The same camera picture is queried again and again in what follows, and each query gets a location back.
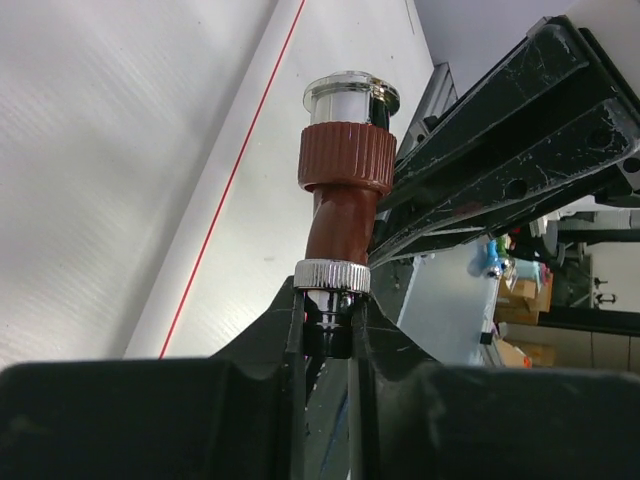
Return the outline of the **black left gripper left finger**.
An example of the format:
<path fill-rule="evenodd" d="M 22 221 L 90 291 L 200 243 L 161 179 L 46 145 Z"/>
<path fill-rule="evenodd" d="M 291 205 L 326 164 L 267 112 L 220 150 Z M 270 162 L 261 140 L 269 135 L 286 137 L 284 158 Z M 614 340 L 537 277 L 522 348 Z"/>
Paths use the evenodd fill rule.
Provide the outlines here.
<path fill-rule="evenodd" d="M 303 299 L 207 358 L 23 363 L 1 374 L 5 479 L 300 479 Z"/>

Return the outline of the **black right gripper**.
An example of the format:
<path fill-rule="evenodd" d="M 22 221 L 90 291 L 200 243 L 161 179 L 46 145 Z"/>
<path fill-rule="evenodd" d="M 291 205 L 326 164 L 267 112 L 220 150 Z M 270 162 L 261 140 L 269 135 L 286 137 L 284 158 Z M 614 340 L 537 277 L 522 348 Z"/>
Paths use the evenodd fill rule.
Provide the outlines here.
<path fill-rule="evenodd" d="M 604 200 L 639 189 L 639 99 L 591 31 L 542 19 L 398 165 L 394 200 L 527 116 L 533 147 L 464 184 L 385 238 L 379 265 L 427 233 L 537 195 Z"/>

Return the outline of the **brown faucet chrome knob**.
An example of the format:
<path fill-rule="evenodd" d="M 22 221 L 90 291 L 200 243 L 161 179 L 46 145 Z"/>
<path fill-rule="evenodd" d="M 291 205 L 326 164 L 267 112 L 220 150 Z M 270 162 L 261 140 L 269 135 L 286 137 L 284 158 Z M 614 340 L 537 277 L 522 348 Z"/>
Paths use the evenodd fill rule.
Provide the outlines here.
<path fill-rule="evenodd" d="M 352 311 L 370 291 L 377 204 L 393 184 L 397 140 L 389 128 L 400 97 L 370 73 L 342 71 L 312 82 L 303 105 L 310 124 L 297 181 L 312 195 L 313 213 L 294 286 L 304 297 L 304 353 L 348 358 Z"/>

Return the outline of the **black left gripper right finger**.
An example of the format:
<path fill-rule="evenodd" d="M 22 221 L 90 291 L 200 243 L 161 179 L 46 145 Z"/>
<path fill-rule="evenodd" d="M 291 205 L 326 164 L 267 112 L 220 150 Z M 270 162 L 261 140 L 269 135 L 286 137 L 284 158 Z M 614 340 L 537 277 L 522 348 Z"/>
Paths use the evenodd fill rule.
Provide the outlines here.
<path fill-rule="evenodd" d="M 355 479 L 635 479 L 639 379 L 444 365 L 371 297 L 352 313 Z"/>

